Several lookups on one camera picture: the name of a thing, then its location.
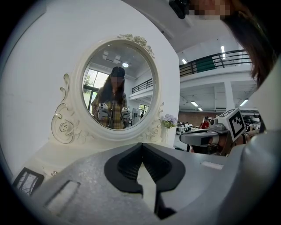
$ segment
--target long hair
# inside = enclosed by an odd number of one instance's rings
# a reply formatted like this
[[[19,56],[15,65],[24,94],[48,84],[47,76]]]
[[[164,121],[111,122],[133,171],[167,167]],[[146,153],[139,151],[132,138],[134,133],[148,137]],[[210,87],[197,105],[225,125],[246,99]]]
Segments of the long hair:
[[[251,76],[260,86],[273,68],[277,56],[267,39],[262,23],[242,12],[225,16],[222,21],[230,28],[235,39],[247,51],[252,61]]]
[[[117,92],[115,94],[115,98],[112,94],[112,84],[111,84],[111,75],[108,76],[106,79],[103,90],[101,93],[101,102],[105,101],[111,101],[111,100],[116,100],[119,105],[123,103],[123,93],[124,93],[124,87],[125,87],[125,78],[122,82],[122,84],[118,87]]]

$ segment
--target balcony railing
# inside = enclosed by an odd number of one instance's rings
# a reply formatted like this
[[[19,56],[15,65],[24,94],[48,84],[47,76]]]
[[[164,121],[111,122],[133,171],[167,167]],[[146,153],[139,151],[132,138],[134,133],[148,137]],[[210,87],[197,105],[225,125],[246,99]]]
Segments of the balcony railing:
[[[228,66],[251,65],[252,62],[245,50],[226,51],[199,58],[180,65],[180,77]]]
[[[145,82],[143,82],[143,83],[133,87],[132,88],[132,94],[136,93],[136,92],[139,92],[141,90],[147,89],[147,88],[152,87],[152,86],[153,86],[153,80],[151,78],[151,79],[149,79],[149,80],[147,80],[147,81],[145,81]]]

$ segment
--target black plastic part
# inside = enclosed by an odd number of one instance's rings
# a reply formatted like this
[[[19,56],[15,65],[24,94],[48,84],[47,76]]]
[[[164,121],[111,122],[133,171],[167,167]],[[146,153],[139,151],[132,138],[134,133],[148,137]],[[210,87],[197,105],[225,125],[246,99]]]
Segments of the black plastic part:
[[[193,150],[195,153],[200,153],[200,154],[208,154],[208,147],[202,147],[202,146],[192,146]]]
[[[170,0],[169,6],[174,10],[178,18],[184,19],[189,14],[189,0]]]
[[[137,182],[140,169],[142,144],[110,158],[104,166],[104,174],[108,181],[119,191],[143,194],[142,186]]]
[[[201,138],[201,145],[209,144],[210,137]]]
[[[141,163],[156,184],[154,213],[164,219],[175,213],[166,208],[161,192],[174,190],[185,175],[185,166],[178,159],[148,144],[138,143],[134,147],[110,158],[104,166],[104,174],[118,190],[143,194],[137,182]]]

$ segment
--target flower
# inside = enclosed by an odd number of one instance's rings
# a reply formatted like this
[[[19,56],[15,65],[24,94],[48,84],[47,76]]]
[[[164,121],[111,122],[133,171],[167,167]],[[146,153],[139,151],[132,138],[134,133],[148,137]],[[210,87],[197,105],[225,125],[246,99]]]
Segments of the flower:
[[[173,115],[166,114],[162,120],[162,123],[163,123],[164,127],[170,129],[177,125],[177,118],[174,117]]]

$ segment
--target person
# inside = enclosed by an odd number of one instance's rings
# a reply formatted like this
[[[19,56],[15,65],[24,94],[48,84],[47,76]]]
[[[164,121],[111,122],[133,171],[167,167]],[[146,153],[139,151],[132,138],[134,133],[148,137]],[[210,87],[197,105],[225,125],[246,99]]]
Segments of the person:
[[[189,123],[186,122],[185,125],[184,125],[184,127],[185,127],[185,128],[189,128]]]
[[[278,18],[278,7],[270,3],[257,4],[249,0],[190,0],[189,9],[195,15],[215,15],[231,30],[233,36],[247,51],[252,61],[251,76],[257,86],[264,82],[280,55],[280,39],[276,36],[276,26],[272,21]],[[270,11],[270,18],[264,12]],[[261,127],[258,130],[242,134],[235,141],[235,145],[247,143],[253,136],[263,133],[265,126],[261,118]],[[221,135],[218,145],[226,143],[225,135]]]
[[[121,118],[122,108],[127,108],[125,86],[125,70],[121,67],[114,67],[106,79],[104,86],[100,88],[92,102],[92,114],[96,121],[111,129],[124,129]],[[98,108],[100,103],[108,106],[108,116],[98,119]]]
[[[199,129],[207,129],[209,127],[208,117],[204,117],[204,121],[200,124]]]
[[[187,132],[191,130],[191,127],[189,126],[189,122],[187,122]]]

